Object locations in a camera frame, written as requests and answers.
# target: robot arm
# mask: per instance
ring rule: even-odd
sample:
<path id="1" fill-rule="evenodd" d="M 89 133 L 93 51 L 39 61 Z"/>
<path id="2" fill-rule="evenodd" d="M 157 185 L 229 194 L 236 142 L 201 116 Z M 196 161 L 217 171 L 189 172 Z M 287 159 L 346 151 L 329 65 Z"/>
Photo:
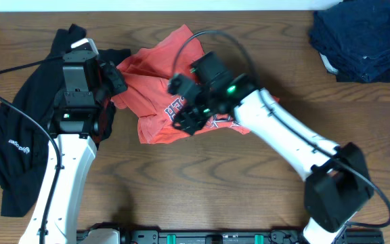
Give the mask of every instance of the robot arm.
<path id="1" fill-rule="evenodd" d="M 62 157 L 62 168 L 46 219 L 45 243 L 76 243 L 77 220 L 89 168 L 95 159 L 97 146 L 109 125 L 108 105 L 113 95 L 124 92 L 127 85 L 111 62 L 100 60 L 91 39 L 73 43 L 72 51 L 64 55 L 65 88 L 56 94 L 49 122 L 49 134 L 54 138 Z M 49 142 L 45 177 L 31 221 L 20 243 L 39 243 L 43 212 L 56 174 L 55 150 Z M 116 243 L 119 233 L 107 230 L 106 240 Z M 91 234 L 89 241 L 99 239 Z"/>
<path id="2" fill-rule="evenodd" d="M 337 164 L 340 161 L 370 179 L 362 151 L 352 143 L 341 148 L 311 131 L 259 88 L 254 78 L 233 79 L 213 52 L 192 68 L 199 83 L 181 74 L 170 80 L 169 92 L 187 101 L 176 114 L 174 127 L 194 134 L 211 115 L 231 114 L 283 156 L 305 182 L 305 208 L 311 216 L 303 231 L 306 241 L 332 243 L 374 194 L 373 188 Z"/>
<path id="3" fill-rule="evenodd" d="M 339 145 L 311 131 L 295 119 L 274 100 L 266 89 L 253 91 L 242 100 L 241 105 L 234 109 L 237 122 L 249 128 L 254 134 L 268 143 L 291 164 L 302 180 L 306 181 L 306 178 L 312 174 L 312 167 L 314 165 L 318 167 L 323 166 L 329 158 L 315 151 L 312 146 L 279 122 L 277 117 L 272 116 L 261 100 L 261 96 L 275 110 L 276 115 L 281 120 L 320 148 L 334 155 L 337 153 L 335 148 Z M 328 232 L 311 218 L 303 231 L 303 236 L 311 244 L 329 244 L 334 241 L 342 229 L 343 227 L 335 232 Z"/>

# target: shirt logo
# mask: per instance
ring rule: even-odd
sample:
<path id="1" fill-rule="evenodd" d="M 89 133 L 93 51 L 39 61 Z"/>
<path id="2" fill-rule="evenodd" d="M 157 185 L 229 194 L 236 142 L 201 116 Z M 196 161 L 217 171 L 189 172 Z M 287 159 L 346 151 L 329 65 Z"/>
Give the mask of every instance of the shirt logo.
<path id="1" fill-rule="evenodd" d="M 180 111 L 180 109 L 183 108 L 183 101 L 184 101 L 184 97 L 181 96 L 175 99 L 174 102 L 172 102 L 168 107 L 166 107 L 165 112 L 171 121 L 174 121 L 175 115 Z M 233 120 L 231 115 L 213 115 L 207 121 L 206 127 L 209 129 L 219 128 L 220 124 L 226 123 L 224 124 L 226 126 L 228 122 L 232 122 L 231 125 L 229 125 L 229 127 L 241 126 L 239 123 Z"/>
<path id="2" fill-rule="evenodd" d="M 179 97 L 166 107 L 165 112 L 171 121 L 174 121 L 175 115 L 183 108 L 184 97 Z"/>
<path id="3" fill-rule="evenodd" d="M 30 152 L 29 147 L 21 147 L 21 146 L 19 146 L 17 141 L 8 140 L 8 143 L 13 144 L 15 147 L 17 147 L 20 151 L 24 152 L 25 154 L 28 154 Z"/>

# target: wooden table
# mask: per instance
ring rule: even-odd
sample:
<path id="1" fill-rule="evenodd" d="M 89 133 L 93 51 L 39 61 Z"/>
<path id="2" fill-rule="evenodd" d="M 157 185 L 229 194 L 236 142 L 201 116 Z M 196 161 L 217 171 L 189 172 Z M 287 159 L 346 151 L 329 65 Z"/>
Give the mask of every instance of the wooden table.
<path id="1" fill-rule="evenodd" d="M 182 24 L 221 29 L 237 37 L 265 86 L 310 128 L 364 151 L 370 174 L 390 198 L 390 84 L 337 83 L 308 44 L 311 12 L 0 13 L 0 69 L 43 59 L 58 28 L 77 23 L 100 49 L 153 47 Z M 232 66 L 243 61 L 229 44 L 201 37 Z M 0 76 L 0 95 L 12 100 L 33 68 Z M 163 229 L 304 226 L 303 183 L 284 159 L 255 135 L 230 129 L 140 144 L 137 117 L 119 110 L 113 133 L 92 165 L 79 228 L 96 222 L 157 225 Z M 17 243 L 24 218 L 0 217 L 0 243 Z M 375 196 L 355 217 L 387 217 Z M 384 229 L 390 243 L 390 227 Z"/>

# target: black t-shirt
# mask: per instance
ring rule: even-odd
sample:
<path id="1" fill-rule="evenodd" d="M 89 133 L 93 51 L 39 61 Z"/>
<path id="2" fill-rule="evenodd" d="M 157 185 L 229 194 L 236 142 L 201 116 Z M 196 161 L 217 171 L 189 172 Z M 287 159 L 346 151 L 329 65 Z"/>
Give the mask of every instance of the black t-shirt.
<path id="1" fill-rule="evenodd" d="M 70 45 L 86 36 L 87 32 L 75 24 L 68 30 L 57 31 L 48 58 L 70 50 Z M 131 55 L 129 49 L 100 50 L 100 59 L 119 64 Z M 63 60 L 40 65 L 26 80 L 13 100 L 15 107 L 38 121 L 43 127 L 50 120 L 55 95 L 64 86 Z M 109 125 L 115 107 L 107 108 Z M 104 138 L 110 135 L 110 126 Z M 45 174 L 49 140 L 28 119 L 0 106 L 0 186 L 3 189 L 1 215 L 22 217 L 34 205 Z"/>

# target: orange t-shirt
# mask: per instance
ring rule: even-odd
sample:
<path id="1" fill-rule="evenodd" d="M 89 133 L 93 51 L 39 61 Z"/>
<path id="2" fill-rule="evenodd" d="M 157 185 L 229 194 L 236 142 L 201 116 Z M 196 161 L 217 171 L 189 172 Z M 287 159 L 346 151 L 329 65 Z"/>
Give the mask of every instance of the orange t-shirt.
<path id="1" fill-rule="evenodd" d="M 186 25 L 173 31 L 165 40 L 152 49 L 140 51 L 126 58 L 117 68 L 127 83 L 127 91 L 112 97 L 117 108 L 129 107 L 138 117 L 138 135 L 141 143 L 171 143 L 188 137 L 186 132 L 174 129 L 172 121 L 183 108 L 185 100 L 167 92 L 171 67 L 178 49 L 193 34 Z M 204 55 L 199 40 L 192 40 L 182 51 L 176 72 L 193 80 L 190 65 Z M 229 115 L 215 115 L 196 134 L 221 127 L 230 127 L 241 134 L 248 129 L 237 124 Z"/>

